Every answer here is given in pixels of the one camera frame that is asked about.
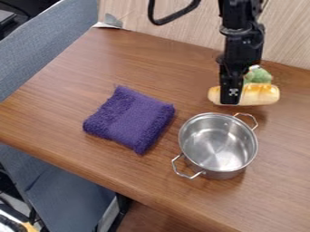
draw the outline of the floor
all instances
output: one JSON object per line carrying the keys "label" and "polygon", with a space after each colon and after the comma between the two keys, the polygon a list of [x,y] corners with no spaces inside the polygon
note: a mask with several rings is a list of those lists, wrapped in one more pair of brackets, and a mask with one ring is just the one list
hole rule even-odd
{"label": "floor", "polygon": [[202,232],[174,217],[134,202],[117,232]]}

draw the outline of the bread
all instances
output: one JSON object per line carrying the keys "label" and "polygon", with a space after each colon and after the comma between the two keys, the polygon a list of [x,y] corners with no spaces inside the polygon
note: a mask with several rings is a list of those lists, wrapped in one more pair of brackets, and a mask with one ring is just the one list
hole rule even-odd
{"label": "bread", "polygon": [[[220,86],[208,90],[208,99],[220,105]],[[280,99],[279,89],[270,83],[247,83],[243,86],[238,105],[268,105]]]}

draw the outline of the folded towel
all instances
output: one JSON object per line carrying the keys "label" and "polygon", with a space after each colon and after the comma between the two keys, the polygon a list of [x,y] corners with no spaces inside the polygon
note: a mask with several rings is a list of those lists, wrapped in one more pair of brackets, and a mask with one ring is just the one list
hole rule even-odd
{"label": "folded towel", "polygon": [[143,154],[169,124],[174,111],[171,104],[119,86],[112,97],[84,122],[83,129]]}

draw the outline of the stainless steel pot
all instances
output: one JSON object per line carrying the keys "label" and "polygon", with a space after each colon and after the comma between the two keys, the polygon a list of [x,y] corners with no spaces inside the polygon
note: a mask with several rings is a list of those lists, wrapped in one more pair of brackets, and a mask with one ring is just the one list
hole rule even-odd
{"label": "stainless steel pot", "polygon": [[[248,116],[255,123],[250,128],[238,115]],[[203,113],[189,119],[179,130],[182,153],[174,158],[172,168],[179,176],[194,179],[199,175],[211,179],[231,179],[245,170],[257,155],[257,136],[253,132],[258,123],[254,116],[237,113]],[[188,176],[178,171],[176,160],[184,156],[196,171]]]}

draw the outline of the black cable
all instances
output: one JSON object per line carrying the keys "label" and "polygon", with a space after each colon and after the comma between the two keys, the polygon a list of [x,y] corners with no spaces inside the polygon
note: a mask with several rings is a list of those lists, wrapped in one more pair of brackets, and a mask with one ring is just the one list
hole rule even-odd
{"label": "black cable", "polygon": [[187,7],[179,10],[176,13],[170,14],[161,19],[154,19],[155,0],[150,0],[148,7],[148,17],[151,23],[155,25],[164,25],[196,9],[199,6],[200,2],[201,0],[193,0]]}
{"label": "black cable", "polygon": [[28,17],[28,19],[31,18],[31,16],[25,10],[23,10],[22,8],[20,8],[20,7],[16,6],[16,5],[12,5],[12,4],[9,4],[9,3],[1,1],[1,0],[0,0],[0,3],[3,4],[3,5],[7,5],[7,6],[11,7],[11,8],[14,8],[17,11],[22,12],[24,15],[26,15]]}

